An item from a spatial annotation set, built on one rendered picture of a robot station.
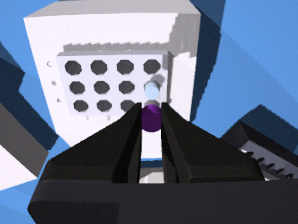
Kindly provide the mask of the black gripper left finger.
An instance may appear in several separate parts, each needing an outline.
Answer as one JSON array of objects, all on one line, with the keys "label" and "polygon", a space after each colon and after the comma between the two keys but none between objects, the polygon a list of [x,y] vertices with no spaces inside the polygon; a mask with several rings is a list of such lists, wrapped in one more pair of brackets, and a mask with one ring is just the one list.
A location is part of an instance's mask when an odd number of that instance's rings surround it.
[{"label": "black gripper left finger", "polygon": [[139,183],[141,117],[142,102],[137,102],[115,122],[49,159],[38,183],[46,179]]}]

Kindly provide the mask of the blue bench mat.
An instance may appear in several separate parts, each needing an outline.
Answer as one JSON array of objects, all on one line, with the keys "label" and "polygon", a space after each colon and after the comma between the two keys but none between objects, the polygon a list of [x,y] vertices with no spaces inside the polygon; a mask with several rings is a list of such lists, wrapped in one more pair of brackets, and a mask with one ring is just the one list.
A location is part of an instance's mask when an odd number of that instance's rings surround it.
[{"label": "blue bench mat", "polygon": [[[0,103],[49,152],[56,134],[23,18],[56,2],[0,0]],[[298,155],[298,0],[189,0],[201,13],[190,122],[221,139],[239,121]],[[0,224],[27,211],[41,177],[0,191]]]}]

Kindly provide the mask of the white tube rack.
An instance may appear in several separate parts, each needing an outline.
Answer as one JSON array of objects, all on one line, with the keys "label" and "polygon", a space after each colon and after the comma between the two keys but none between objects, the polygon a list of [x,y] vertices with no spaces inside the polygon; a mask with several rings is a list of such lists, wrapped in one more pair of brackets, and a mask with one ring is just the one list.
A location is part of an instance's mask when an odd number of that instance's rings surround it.
[{"label": "white tube rack", "polygon": [[141,168],[139,183],[164,183],[163,167]]}]

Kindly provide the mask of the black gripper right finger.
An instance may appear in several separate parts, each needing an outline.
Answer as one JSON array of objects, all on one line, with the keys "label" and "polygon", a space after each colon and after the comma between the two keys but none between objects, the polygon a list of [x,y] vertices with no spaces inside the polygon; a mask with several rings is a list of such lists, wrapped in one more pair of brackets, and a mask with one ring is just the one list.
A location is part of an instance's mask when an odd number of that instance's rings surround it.
[{"label": "black gripper right finger", "polygon": [[[164,183],[264,181],[256,159],[161,102]],[[176,174],[176,175],[175,175]]]}]

